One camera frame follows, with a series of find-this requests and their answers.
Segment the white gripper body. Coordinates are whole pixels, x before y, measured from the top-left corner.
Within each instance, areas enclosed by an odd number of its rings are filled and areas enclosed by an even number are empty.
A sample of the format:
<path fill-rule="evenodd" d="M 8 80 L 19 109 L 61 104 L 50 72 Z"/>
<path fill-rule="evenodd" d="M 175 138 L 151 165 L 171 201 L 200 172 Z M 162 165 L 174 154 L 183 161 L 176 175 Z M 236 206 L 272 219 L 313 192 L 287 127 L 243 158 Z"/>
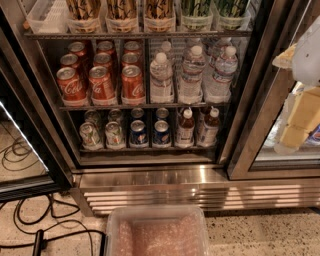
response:
<path fill-rule="evenodd" d="M 292 73 L 296 81 L 308 86 L 320 85 L 320 16 L 297 42 Z"/>

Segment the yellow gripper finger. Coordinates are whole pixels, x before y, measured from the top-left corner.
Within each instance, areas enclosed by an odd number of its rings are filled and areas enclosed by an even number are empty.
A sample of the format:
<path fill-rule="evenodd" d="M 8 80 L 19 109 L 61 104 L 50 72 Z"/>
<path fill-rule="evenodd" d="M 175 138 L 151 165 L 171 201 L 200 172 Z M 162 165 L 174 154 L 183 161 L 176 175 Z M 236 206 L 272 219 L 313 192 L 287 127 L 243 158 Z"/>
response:
<path fill-rule="evenodd" d="M 275 152 L 287 155 L 298 151 L 319 124 L 320 87 L 306 87 L 296 94 L 290 94 L 281 113 Z"/>
<path fill-rule="evenodd" d="M 292 68 L 292 59 L 295 52 L 296 43 L 287 48 L 280 55 L 276 56 L 272 61 L 272 65 L 282 69 Z"/>

